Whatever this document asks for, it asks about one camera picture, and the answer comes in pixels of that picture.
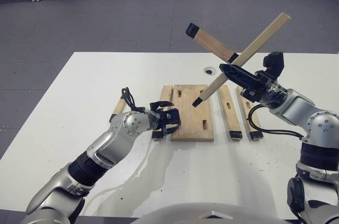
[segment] black end cap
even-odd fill
[[[263,133],[261,131],[251,131],[249,133],[252,140],[258,140],[262,139],[264,137]]]
[[[188,36],[190,36],[192,39],[194,39],[195,35],[197,34],[197,32],[199,31],[199,27],[196,26],[195,24],[193,23],[190,23],[189,27],[187,28],[186,30],[186,34]]]
[[[198,97],[194,102],[193,102],[193,107],[197,107],[200,103],[202,102],[202,99],[200,99],[200,97]]]
[[[228,63],[231,64],[239,55],[237,53],[234,53],[231,58],[228,59]]]
[[[243,134],[241,131],[230,130],[229,135],[232,139],[241,139],[243,138]]]

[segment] floor tile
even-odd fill
[[[166,41],[171,38],[171,25],[144,24],[139,40],[141,41]]]
[[[30,90],[0,90],[0,128],[9,128],[12,117],[17,114],[29,93]]]
[[[25,216],[25,212],[10,211],[4,224],[20,223]]]
[[[136,41],[139,39],[141,27],[141,24],[115,24],[104,41]]]
[[[221,25],[221,24],[209,24],[203,25],[203,29],[210,33],[213,37],[217,38],[221,42],[237,41],[237,36],[232,25]]]
[[[195,41],[172,41],[171,52],[209,52]]]
[[[31,90],[23,104],[10,117],[10,121],[6,124],[6,128],[21,128],[35,106],[39,103],[46,90]]]
[[[25,57],[25,61],[55,61],[60,52],[65,50],[72,40],[43,41],[39,43],[33,50]]]
[[[170,41],[138,41],[136,43],[136,52],[169,52]]]
[[[7,148],[12,143],[19,129],[3,129],[0,128],[0,160],[5,154]],[[0,210],[0,223],[4,223],[8,217],[9,212],[5,210]]]
[[[0,62],[0,83],[12,76],[18,65],[18,62]]]
[[[21,62],[0,89],[33,89],[51,66],[51,62]]]
[[[7,148],[6,146],[1,146],[0,147],[0,159],[1,159],[1,157],[3,156],[3,152],[1,152],[2,151],[2,148]],[[7,216],[8,216],[8,214],[9,214],[10,212],[9,211],[7,211],[7,210],[0,210],[0,224],[3,224],[4,222],[5,222],[5,220],[6,220],[6,218],[7,218]]]
[[[53,83],[54,79],[58,76],[59,72],[62,70],[65,64],[66,64],[65,62],[53,62],[52,66],[48,69],[48,71],[42,77],[42,79],[37,83],[34,89],[47,90],[49,86]]]

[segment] black cable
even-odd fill
[[[128,87],[123,88],[121,90],[121,98],[125,100],[126,104],[131,108],[131,111],[137,111],[141,113],[145,112],[145,109],[143,107],[137,107],[135,105],[134,98],[132,94],[129,92]]]
[[[251,125],[251,127],[253,127],[254,129],[256,129],[257,131],[261,131],[263,133],[268,133],[268,134],[275,134],[275,135],[288,135],[288,136],[293,136],[293,137],[297,137],[299,138],[300,140],[303,138],[303,135],[302,134],[299,134],[297,133],[296,131],[292,131],[292,130],[267,130],[267,129],[263,129],[263,128],[260,128],[259,126],[257,126],[253,120],[252,120],[252,116],[253,116],[253,113],[257,110],[257,109],[260,109],[262,107],[265,107],[264,105],[257,105],[257,106],[254,106],[248,113],[248,123],[249,125]]]
[[[294,210],[291,209],[291,212],[300,220],[300,223],[302,224],[307,224],[304,219],[299,215],[299,213],[295,212]]]

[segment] wooden board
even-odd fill
[[[225,119],[229,134],[233,140],[243,138],[237,115],[234,109],[233,101],[227,85],[223,85],[218,90],[220,96],[220,106],[222,115]]]
[[[172,102],[179,110],[181,128],[172,134],[171,141],[214,141],[210,102],[192,106],[206,88],[207,85],[174,85]]]
[[[172,101],[172,94],[173,94],[173,86],[172,85],[164,85],[163,91],[161,92],[161,101]]]
[[[254,106],[253,103],[240,95],[240,93],[242,92],[241,87],[238,86],[236,92],[237,92],[237,95],[238,95],[238,99],[240,100],[240,108],[241,108],[241,110],[242,110],[242,112],[245,116],[245,119],[246,119],[246,121],[244,123],[246,131],[249,132],[249,136],[251,137],[252,140],[262,139],[264,137],[262,132],[253,129],[252,126],[249,125],[248,120],[247,120],[248,113]],[[252,115],[252,120],[256,125],[260,126],[258,116],[256,115],[256,113],[254,113]]]

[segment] white table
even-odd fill
[[[264,55],[256,54],[244,68],[262,69]],[[287,53],[284,58],[284,87],[338,111],[338,55]],[[105,131],[121,88],[129,86],[136,104],[147,106],[159,100],[163,85],[209,84],[216,76],[203,69],[219,63],[210,53],[74,53],[0,161],[0,208],[24,211],[57,170]],[[97,182],[82,215],[140,217],[176,203],[223,202],[294,218],[286,187],[301,143],[273,135],[231,141],[217,95],[211,108],[214,142],[154,142],[150,132],[143,133],[131,153]],[[301,132],[267,110],[258,115],[263,127]]]

